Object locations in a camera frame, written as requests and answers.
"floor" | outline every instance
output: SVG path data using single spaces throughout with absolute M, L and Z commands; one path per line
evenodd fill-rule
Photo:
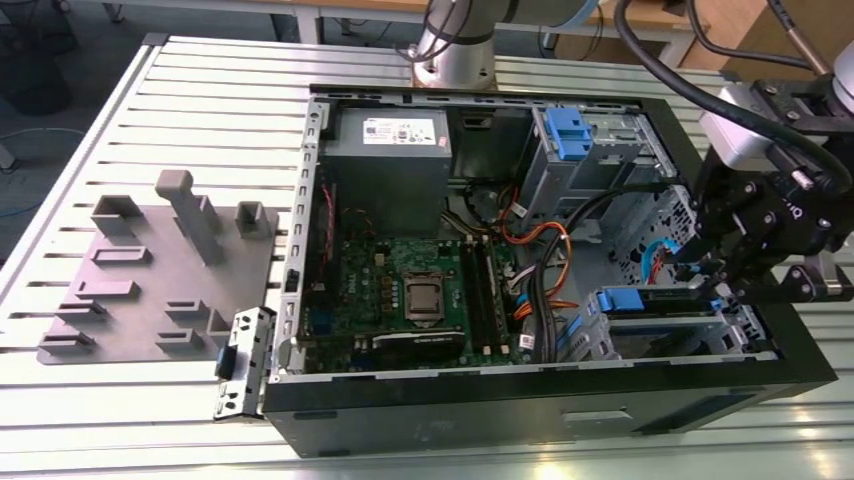
M 73 103 L 54 115 L 26 117 L 18 115 L 0 99 L 0 138 L 6 133 L 37 127 L 85 131 L 148 32 L 274 40 L 268 15 L 137 6 L 125 6 L 122 13 L 125 21 L 112 24 L 98 4 L 72 1 L 66 17 L 80 46 L 58 56 L 55 62 L 72 88 Z M 285 39 L 294 41 L 297 33 L 292 19 L 280 17 L 276 21 Z M 352 35 L 342 36 L 338 25 L 333 20 L 326 20 L 325 42 L 390 48 L 408 45 L 420 36 L 417 24 L 394 23 L 388 26 L 385 22 L 374 21 L 356 24 Z M 536 35 L 527 32 L 496 32 L 495 50 L 499 55 L 551 57 L 551 52 L 537 48 Z M 11 174 L 0 175 L 0 265 L 7 258 L 35 209 L 19 214 L 14 212 L 38 204 L 78 141 L 78 135 L 68 132 L 35 132 L 1 140 L 18 158 L 19 168 Z

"gray plastic post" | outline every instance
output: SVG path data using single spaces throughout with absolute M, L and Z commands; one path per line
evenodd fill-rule
M 126 219 L 141 216 L 142 212 L 126 195 L 104 195 L 92 211 L 92 221 L 104 236 L 109 238 L 133 237 Z
M 216 243 L 213 230 L 192 195 L 192 175 L 186 170 L 162 170 L 154 192 L 166 199 L 174 209 L 184 234 L 189 238 L 205 265 L 213 265 L 222 259 L 222 249 Z
M 272 228 L 266 220 L 266 212 L 261 202 L 237 203 L 234 213 L 234 225 L 240 232 L 240 238 L 261 239 L 272 235 Z

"metal bracket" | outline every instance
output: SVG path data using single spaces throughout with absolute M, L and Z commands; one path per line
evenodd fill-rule
M 272 349 L 276 313 L 265 307 L 237 312 L 228 345 L 216 360 L 214 421 L 260 419 L 258 405 Z

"white table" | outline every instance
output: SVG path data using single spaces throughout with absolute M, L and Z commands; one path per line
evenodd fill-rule
M 209 480 L 244 478 L 248 469 L 261 480 L 849 476 L 849 305 L 800 308 L 837 369 L 836 383 L 684 435 L 552 446 L 304 461 L 270 426 L 210 423 L 213 362 L 35 362 L 35 344 L 93 235 L 88 217 L 100 195 L 158 204 L 160 169 L 186 168 L 214 205 L 260 200 L 289 208 L 306 85 L 408 85 L 408 71 L 390 51 L 368 48 L 174 37 L 140 49 L 0 272 L 0 476 L 126 480 L 157 473 L 158 480 Z M 707 148 L 699 111 L 639 68 L 503 57 L 496 71 L 501 90 L 664 98 L 696 147 Z M 709 91 L 723 84 L 713 74 L 685 76 Z M 288 213 L 281 216 L 285 221 Z M 281 233 L 277 253 L 285 239 Z M 837 258 L 852 265 L 849 249 Z M 282 274 L 273 261 L 269 280 L 281 282 Z M 266 298 L 277 307 L 276 289 Z
M 322 38 L 321 19 L 342 18 L 352 20 L 377 20 L 382 22 L 422 23 L 424 15 L 417 12 L 402 12 L 392 10 L 374 10 L 366 8 L 346 7 L 318 7 L 312 5 L 298 5 L 288 1 L 257 1 L 257 0 L 122 0 L 121 2 L 102 3 L 101 0 L 74 0 L 94 1 L 104 5 L 106 15 L 113 22 L 121 20 L 120 10 L 116 5 L 145 5 L 156 7 L 194 8 L 202 10 L 225 10 L 232 12 L 252 12 L 273 15 L 292 15 L 296 18 L 298 36 L 301 43 L 320 44 Z M 543 42 L 552 48 L 556 41 L 555 34 L 567 33 L 593 37 L 596 27 L 580 25 L 577 27 L 536 27 L 532 25 L 497 24 L 499 29 L 537 32 L 543 34 Z M 695 35 L 689 29 L 671 28 L 667 30 L 653 30 L 636 28 L 635 35 L 640 40 L 664 43 L 664 48 L 659 54 L 659 59 L 664 64 L 676 68 L 688 53 L 693 43 Z M 604 26 L 601 36 L 619 38 L 616 29 Z

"sticker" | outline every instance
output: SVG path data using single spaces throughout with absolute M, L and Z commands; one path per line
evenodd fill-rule
M 519 335 L 519 348 L 533 350 L 533 335 Z
M 362 126 L 365 145 L 436 144 L 436 130 L 428 118 L 368 118 Z
M 519 205 L 516 202 L 512 202 L 512 204 L 509 205 L 509 210 L 512 211 L 512 213 L 519 215 L 519 217 L 524 217 L 528 214 L 528 209 Z

